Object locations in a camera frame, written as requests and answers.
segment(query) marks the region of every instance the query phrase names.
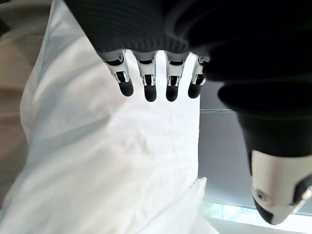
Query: black fingertip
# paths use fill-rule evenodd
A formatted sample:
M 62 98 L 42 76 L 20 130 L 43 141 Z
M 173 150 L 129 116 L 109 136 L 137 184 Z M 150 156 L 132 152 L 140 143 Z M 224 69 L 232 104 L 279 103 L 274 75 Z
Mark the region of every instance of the black fingertip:
M 254 203 L 255 203 L 255 206 L 259 212 L 259 214 L 261 215 L 261 217 L 269 224 L 272 224 L 272 219 L 273 219 L 273 214 L 266 211 L 265 209 L 262 208 L 262 206 L 259 205 L 258 202 L 256 202 L 255 199 L 254 200 Z
M 119 84 L 120 91 L 126 97 L 130 97 L 133 94 L 133 85 L 131 79 L 128 82 L 122 82 Z
M 175 101 L 177 98 L 178 87 L 167 86 L 166 98 L 168 101 Z
M 202 86 L 200 84 L 190 83 L 190 87 L 188 91 L 189 97 L 197 98 L 200 95 L 201 88 Z
M 151 85 L 145 86 L 144 87 L 144 94 L 145 94 L 146 100 L 148 100 L 149 102 L 155 101 L 156 97 L 157 97 L 156 85 L 154 85 L 154 86 L 151 86 Z

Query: gray wall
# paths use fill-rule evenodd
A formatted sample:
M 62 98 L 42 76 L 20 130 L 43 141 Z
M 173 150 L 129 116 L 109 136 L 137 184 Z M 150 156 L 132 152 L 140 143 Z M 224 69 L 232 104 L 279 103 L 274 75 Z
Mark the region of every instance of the gray wall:
M 201 109 L 226 109 L 218 100 L 221 83 L 207 82 L 201 92 Z M 235 113 L 200 115 L 199 177 L 207 180 L 208 199 L 254 206 L 247 153 Z M 312 214 L 312 200 L 300 212 Z

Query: white fabric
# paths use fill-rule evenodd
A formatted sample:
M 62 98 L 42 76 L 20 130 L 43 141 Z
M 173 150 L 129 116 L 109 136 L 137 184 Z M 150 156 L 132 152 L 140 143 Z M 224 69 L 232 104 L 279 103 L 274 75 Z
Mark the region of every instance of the white fabric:
M 165 98 L 157 55 L 157 100 L 124 97 L 61 0 L 52 4 L 21 102 L 27 163 L 7 195 L 1 234 L 189 234 L 206 179 L 197 179 L 199 99 L 187 96 L 194 55 L 177 101 Z

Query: robotic hand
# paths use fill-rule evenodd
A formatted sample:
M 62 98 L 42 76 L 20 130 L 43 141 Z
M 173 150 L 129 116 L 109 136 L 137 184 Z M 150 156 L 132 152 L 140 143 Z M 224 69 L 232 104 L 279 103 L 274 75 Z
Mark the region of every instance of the robotic hand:
M 312 1 L 65 0 L 98 55 L 133 93 L 124 50 L 137 58 L 145 97 L 156 99 L 158 50 L 174 101 L 184 61 L 198 55 L 188 91 L 224 82 L 219 98 L 237 112 L 252 194 L 261 216 L 281 223 L 312 195 Z

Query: black robotic forearm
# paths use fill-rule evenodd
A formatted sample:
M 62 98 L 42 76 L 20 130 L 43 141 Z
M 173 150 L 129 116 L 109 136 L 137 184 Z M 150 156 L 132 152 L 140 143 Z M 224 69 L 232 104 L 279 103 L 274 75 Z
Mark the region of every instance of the black robotic forearm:
M 126 96 L 133 88 L 124 49 L 137 58 L 148 101 L 156 98 L 156 51 L 166 51 L 170 101 L 177 96 L 188 52 L 199 55 L 189 96 L 199 95 L 205 79 L 224 82 L 219 98 L 237 112 L 262 217 L 280 223 L 307 199 L 312 185 L 312 1 L 65 2 Z

